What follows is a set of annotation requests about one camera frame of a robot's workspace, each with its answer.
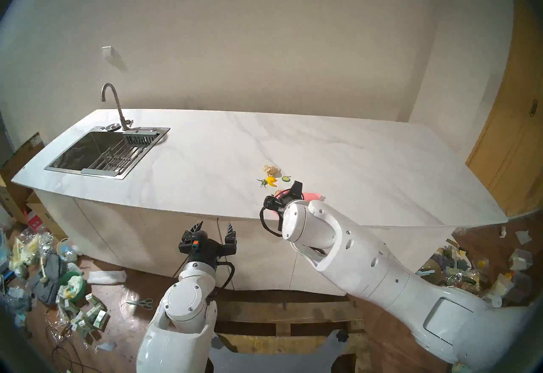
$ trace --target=green bowl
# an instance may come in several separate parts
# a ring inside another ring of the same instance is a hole
[[[66,272],[66,274],[62,275],[60,277],[60,285],[62,286],[67,286],[68,285],[68,280],[72,277],[72,276],[76,276],[76,275],[79,275],[76,271],[68,271]],[[85,295],[85,289],[87,288],[87,282],[85,280],[83,280],[83,285],[81,286],[81,290],[79,291],[79,293],[76,294],[75,297],[72,297],[71,299],[67,299],[68,301],[78,301],[80,298],[82,298],[84,295]]]

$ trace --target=white wall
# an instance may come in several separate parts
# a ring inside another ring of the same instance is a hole
[[[513,0],[439,0],[435,40],[410,122],[429,126],[466,159],[507,63]]]
[[[395,120],[417,97],[435,4],[15,0],[0,25],[0,111],[15,146],[36,131],[51,140],[101,107],[106,81],[126,108]]]

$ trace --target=faucet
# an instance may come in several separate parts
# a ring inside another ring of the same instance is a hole
[[[119,97],[117,96],[117,91],[115,90],[115,87],[111,85],[109,82],[106,82],[104,86],[102,87],[102,103],[105,102],[105,90],[110,87],[111,91],[113,91],[113,96],[115,97],[115,103],[117,103],[117,110],[119,111],[119,118],[120,118],[120,124],[123,127],[123,130],[133,130],[130,128],[133,124],[133,120],[126,120],[123,116],[123,110],[120,108],[119,103]]]

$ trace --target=wooden pallet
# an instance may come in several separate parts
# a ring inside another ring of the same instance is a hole
[[[312,353],[326,336],[291,336],[292,324],[346,322],[349,341],[345,354],[356,355],[356,373],[372,372],[363,314],[353,301],[317,303],[255,303],[217,300],[218,321],[275,324],[275,336],[220,333],[229,348],[242,353]]]

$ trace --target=scissors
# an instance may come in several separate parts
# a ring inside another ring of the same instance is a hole
[[[145,310],[153,310],[153,299],[127,300],[126,302],[130,305],[141,306]]]

